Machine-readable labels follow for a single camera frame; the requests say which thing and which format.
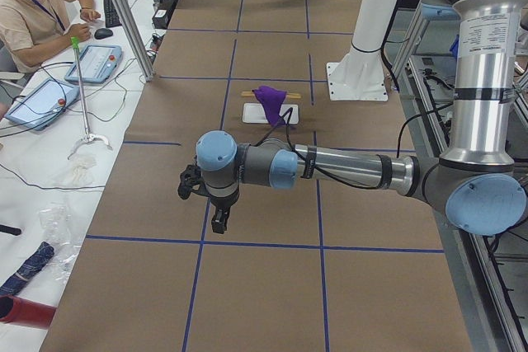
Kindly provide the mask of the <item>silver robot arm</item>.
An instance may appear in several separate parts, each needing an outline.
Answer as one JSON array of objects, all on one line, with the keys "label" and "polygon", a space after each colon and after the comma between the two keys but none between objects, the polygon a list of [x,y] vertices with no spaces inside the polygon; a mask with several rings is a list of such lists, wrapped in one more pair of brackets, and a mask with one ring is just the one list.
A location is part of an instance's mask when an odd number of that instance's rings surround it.
[{"label": "silver robot arm", "polygon": [[527,191],[507,152],[517,32],[527,0],[422,0],[424,10],[460,18],[449,140],[431,152],[414,136],[415,155],[349,153],[265,135],[237,143],[220,130],[202,135],[178,193],[206,197],[211,227],[227,230],[242,184],[289,189],[298,179],[327,179],[360,190],[394,190],[428,204],[453,227],[491,237],[527,219]]}]

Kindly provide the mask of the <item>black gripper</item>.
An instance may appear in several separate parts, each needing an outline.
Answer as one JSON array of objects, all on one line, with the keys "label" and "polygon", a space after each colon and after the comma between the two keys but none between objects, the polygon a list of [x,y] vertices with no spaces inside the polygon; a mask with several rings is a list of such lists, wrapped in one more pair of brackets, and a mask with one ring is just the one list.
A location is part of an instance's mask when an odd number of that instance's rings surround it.
[{"label": "black gripper", "polygon": [[214,206],[214,216],[211,219],[211,227],[214,233],[225,233],[227,231],[230,210],[237,203],[238,198],[239,195],[228,195],[210,199]]}]

